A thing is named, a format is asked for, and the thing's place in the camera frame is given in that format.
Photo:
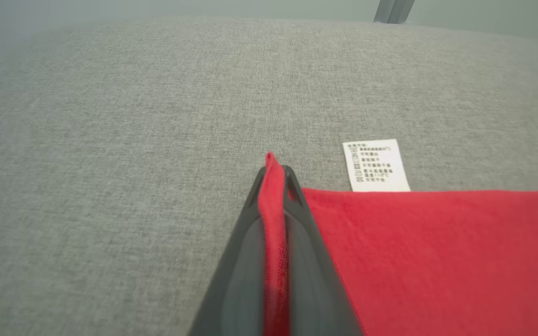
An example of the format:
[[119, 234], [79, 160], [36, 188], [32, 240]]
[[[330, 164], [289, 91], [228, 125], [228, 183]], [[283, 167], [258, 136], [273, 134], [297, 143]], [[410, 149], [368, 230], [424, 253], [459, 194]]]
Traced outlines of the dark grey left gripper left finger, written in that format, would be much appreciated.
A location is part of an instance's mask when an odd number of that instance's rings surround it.
[[265, 236], [258, 195], [266, 168], [248, 193], [188, 336], [263, 336]]

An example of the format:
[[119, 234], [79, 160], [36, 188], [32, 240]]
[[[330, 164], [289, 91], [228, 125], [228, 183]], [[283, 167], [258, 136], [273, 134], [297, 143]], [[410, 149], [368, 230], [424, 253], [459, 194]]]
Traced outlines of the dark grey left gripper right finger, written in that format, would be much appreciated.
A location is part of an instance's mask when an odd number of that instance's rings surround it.
[[296, 174], [283, 169], [290, 336], [364, 336]]

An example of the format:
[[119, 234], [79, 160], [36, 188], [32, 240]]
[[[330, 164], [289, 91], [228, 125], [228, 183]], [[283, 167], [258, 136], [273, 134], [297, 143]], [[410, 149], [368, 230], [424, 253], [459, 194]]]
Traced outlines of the red basketball jersey white trim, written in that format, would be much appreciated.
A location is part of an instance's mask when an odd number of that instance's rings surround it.
[[538, 191], [302, 192], [362, 336], [538, 336]]

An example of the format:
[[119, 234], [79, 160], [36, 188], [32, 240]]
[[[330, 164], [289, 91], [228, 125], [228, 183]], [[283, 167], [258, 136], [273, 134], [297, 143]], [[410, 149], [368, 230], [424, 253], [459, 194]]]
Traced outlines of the grey fabric sofa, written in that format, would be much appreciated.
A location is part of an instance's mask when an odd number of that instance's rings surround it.
[[396, 139], [414, 191], [538, 189], [538, 41], [170, 17], [0, 53], [0, 336], [185, 335], [272, 151], [349, 190]]

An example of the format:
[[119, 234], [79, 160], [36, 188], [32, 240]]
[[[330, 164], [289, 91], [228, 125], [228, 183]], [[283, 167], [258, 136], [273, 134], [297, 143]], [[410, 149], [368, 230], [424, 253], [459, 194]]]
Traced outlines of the grey partition post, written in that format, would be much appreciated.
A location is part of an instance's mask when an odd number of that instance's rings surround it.
[[408, 19], [415, 0], [380, 0], [374, 22], [402, 25]]

